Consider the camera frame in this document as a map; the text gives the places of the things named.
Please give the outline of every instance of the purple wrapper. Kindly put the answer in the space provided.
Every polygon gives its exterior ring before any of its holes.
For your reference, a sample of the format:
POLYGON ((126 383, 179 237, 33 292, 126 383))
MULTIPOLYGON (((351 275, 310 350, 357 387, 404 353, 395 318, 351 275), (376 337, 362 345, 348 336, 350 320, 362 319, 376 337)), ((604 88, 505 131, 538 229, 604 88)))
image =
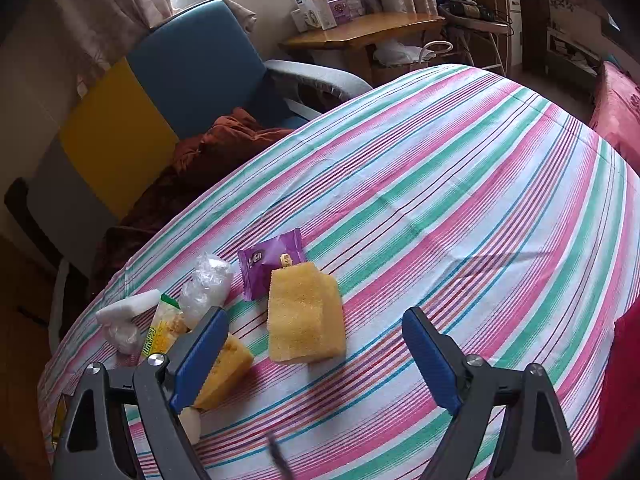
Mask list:
POLYGON ((272 270, 306 262, 300 229, 293 229, 238 251, 238 260, 244 298, 247 301, 259 300, 269 292, 272 270))

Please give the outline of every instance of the pink couch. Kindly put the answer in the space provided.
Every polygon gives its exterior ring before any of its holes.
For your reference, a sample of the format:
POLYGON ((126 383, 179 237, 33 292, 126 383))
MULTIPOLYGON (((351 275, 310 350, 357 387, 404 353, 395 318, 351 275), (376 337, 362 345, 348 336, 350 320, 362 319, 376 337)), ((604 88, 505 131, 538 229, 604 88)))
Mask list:
POLYGON ((609 61, 603 63, 589 126, 640 174, 640 86, 609 61))

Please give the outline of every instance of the wooden desk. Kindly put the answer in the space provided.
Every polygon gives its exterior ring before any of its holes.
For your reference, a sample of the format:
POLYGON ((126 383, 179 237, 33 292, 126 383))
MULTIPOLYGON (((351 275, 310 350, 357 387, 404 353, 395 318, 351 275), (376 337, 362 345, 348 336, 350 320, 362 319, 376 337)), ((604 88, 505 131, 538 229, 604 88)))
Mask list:
POLYGON ((284 41, 280 46, 292 56, 300 50, 342 50, 347 68, 372 83, 371 61, 366 46, 425 30, 439 32, 444 18, 437 14, 378 12, 330 28, 310 30, 284 41))

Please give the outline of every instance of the yellow sponge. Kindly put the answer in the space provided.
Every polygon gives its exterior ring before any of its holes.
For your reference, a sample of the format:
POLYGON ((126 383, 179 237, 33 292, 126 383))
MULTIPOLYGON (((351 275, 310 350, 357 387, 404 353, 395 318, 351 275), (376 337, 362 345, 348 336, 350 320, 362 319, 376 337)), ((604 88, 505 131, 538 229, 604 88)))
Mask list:
POLYGON ((271 273, 269 357, 308 363, 343 354, 344 317, 338 284, 311 262, 271 273))
POLYGON ((249 349, 236 336, 229 334, 193 407, 200 410, 215 408, 249 371, 253 362, 254 355, 249 349))

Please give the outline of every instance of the striped tablecloth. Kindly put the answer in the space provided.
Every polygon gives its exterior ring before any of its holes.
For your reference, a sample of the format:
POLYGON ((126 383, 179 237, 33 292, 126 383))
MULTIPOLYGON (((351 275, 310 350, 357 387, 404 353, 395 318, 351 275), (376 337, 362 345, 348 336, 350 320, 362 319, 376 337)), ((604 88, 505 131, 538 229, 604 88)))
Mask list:
MULTIPOLYGON (((231 331, 256 355, 242 386, 202 415, 196 451, 212 477, 277 479, 264 437, 274 430, 299 480, 418 478, 449 416, 402 341, 411 306, 492 364, 544 364, 579 452, 593 433, 613 322, 639 290, 638 185, 588 127, 510 80, 459 65, 401 77, 254 158, 112 279, 40 379, 49 452, 60 394, 88 362, 122 364, 92 312, 150 288, 177 296, 203 250, 233 263, 231 331), (266 300, 241 299, 236 251, 294 227, 340 286, 345 359, 272 363, 266 300)), ((128 415, 144 471, 158 476, 136 409, 128 415)), ((501 416, 496 409, 476 476, 501 416)))

